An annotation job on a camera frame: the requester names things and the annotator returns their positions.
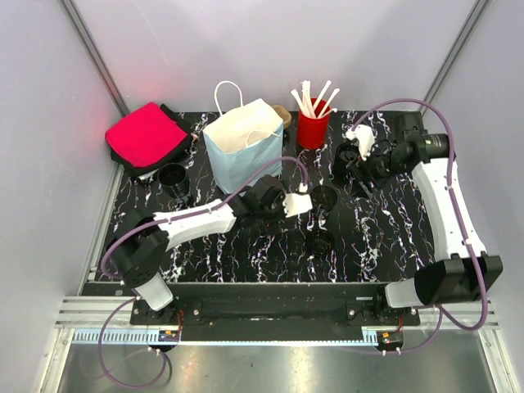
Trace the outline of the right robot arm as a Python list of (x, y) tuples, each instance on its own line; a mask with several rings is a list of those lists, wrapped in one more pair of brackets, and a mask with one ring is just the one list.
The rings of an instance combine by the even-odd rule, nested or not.
[(393, 323), (401, 309), (435, 306), (455, 326), (475, 331), (487, 320), (487, 292), (503, 271), (502, 260), (489, 255), (468, 213), (459, 185), (454, 137), (445, 131), (413, 131), (387, 153), (375, 156), (373, 131), (358, 119), (346, 132), (357, 146), (351, 169), (363, 185), (377, 185), (397, 174), (411, 174), (422, 197), (434, 242), (434, 263), (413, 278), (385, 287), (385, 296), (372, 303), (381, 324)]

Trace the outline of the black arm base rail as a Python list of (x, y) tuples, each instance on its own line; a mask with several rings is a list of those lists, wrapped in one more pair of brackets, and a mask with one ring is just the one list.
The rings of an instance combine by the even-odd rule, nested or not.
[(143, 300), (130, 322), (167, 328), (182, 324), (182, 339), (196, 343), (335, 345), (363, 339), (362, 328), (417, 327), (411, 309), (388, 309), (381, 283), (179, 283), (160, 311)]

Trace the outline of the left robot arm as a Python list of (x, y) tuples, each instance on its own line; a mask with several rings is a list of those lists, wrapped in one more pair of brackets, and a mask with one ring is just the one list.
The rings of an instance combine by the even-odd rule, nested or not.
[(204, 206), (150, 217), (132, 216), (131, 229), (111, 241), (101, 266), (110, 262), (117, 277), (139, 300), (146, 301), (148, 314), (160, 324), (176, 316), (174, 294), (160, 274), (160, 260), (170, 249), (200, 237), (227, 233), (263, 220), (281, 221), (312, 209), (308, 184), (288, 193), (282, 182), (265, 175), (254, 185), (225, 195)]

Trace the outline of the light blue paper bag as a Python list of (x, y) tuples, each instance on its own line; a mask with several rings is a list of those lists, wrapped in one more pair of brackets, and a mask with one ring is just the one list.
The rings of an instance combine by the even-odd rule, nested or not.
[(252, 185), (253, 176), (282, 173), (283, 122), (274, 109), (258, 98), (227, 112), (203, 130), (210, 166), (218, 188), (225, 194), (242, 184)]

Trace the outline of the brown pulp cup carrier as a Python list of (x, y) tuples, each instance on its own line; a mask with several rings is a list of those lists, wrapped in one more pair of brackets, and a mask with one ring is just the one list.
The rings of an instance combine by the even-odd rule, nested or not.
[(283, 122), (283, 128), (287, 129), (292, 122), (291, 113), (282, 105), (272, 105), (274, 111), (279, 115)]

